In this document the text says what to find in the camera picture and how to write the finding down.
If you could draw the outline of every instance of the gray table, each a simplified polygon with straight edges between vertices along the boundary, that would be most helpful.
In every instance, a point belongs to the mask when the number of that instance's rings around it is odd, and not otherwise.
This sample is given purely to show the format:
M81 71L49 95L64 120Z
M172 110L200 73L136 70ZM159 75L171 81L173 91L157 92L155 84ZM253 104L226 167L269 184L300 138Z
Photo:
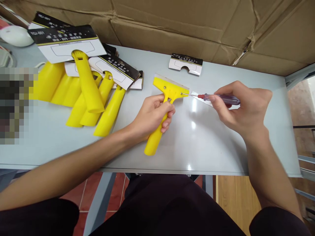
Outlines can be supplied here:
M36 46L13 51L18 67L33 67L44 56ZM204 62L201 76L168 68L170 55L118 47L120 57L144 71L143 90L127 91L114 130L133 121L145 97L161 93L152 85L154 73L161 74L198 93L211 94L218 88L240 80L252 88L273 91L265 125L271 143L287 174L300 177L298 156L292 129L290 108L284 78L250 70ZM242 138L220 122L216 111L208 105L186 97L174 102L176 114L168 132L163 134L155 156L146 156L146 143L141 143L108 163L108 172L181 173L207 175L247 175L245 144ZM88 145L98 137L94 127L65 126L71 109L36 101L28 114L24 137L19 145L0 145L0 168L32 169L65 153Z

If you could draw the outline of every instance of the white mouse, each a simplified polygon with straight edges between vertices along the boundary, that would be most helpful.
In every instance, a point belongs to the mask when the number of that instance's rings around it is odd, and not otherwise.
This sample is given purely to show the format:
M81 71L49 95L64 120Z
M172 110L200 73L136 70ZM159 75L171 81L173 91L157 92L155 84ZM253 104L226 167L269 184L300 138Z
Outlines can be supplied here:
M7 26L0 30L0 37L8 44L17 47L26 47L34 43L27 29L20 26Z

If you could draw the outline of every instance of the hand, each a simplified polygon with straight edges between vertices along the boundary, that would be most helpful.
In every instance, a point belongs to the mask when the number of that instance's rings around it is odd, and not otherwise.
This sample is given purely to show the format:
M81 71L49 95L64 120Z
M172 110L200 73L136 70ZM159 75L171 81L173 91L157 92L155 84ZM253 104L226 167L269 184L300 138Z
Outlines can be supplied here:
M270 90L248 88L240 81L235 81L218 89L214 94L234 95L240 99L241 106L238 109L229 110L219 96L210 97L220 120L243 138L250 138L255 132L265 129L263 120L272 97Z
M172 122L172 116L175 113L175 106L168 101L165 103L163 101L164 94L147 97L143 101L135 120L129 125L129 128L141 140L147 139L158 128L166 113L167 118L162 124L161 132L164 133L168 130Z

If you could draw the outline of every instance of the black label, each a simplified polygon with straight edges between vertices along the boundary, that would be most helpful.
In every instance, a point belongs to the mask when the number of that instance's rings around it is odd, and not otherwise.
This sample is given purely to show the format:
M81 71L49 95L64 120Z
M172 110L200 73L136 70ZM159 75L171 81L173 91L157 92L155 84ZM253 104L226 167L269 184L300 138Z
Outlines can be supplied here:
M102 43L104 49L106 50L106 52L111 52L113 54L116 54L116 48L113 46L110 46L108 44Z
M184 62L189 62L189 63L192 63L192 64L197 64L197 65L200 65L200 66L202 66L202 63L203 63L202 59L194 58L194 57L191 57L191 56L186 56L186 55L183 55L183 54L177 54L177 53L173 53L171 58L172 59L177 59L177 60L180 60L180 61L184 61Z
M37 45L97 38L90 25L59 28L59 31L63 33L58 32L57 28L29 29L27 31Z
M54 17L46 15L40 11L36 12L33 22L48 28L65 28L73 26Z
M113 54L112 52L109 52L107 55L102 55L99 57L108 62L111 66L118 69L123 74L129 76L132 80L136 80L139 77L138 70L124 62L119 57L115 56L115 54Z

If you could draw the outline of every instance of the left hand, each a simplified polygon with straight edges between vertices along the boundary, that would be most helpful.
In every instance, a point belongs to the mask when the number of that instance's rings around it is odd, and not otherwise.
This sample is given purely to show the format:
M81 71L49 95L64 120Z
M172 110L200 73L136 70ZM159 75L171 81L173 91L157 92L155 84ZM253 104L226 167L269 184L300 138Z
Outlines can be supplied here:
M172 116L175 114L175 106L169 101L164 101L164 94L145 98L142 107L135 120L129 125L135 135L145 140L160 125L164 115L167 118L162 124L161 132L165 133L172 122Z

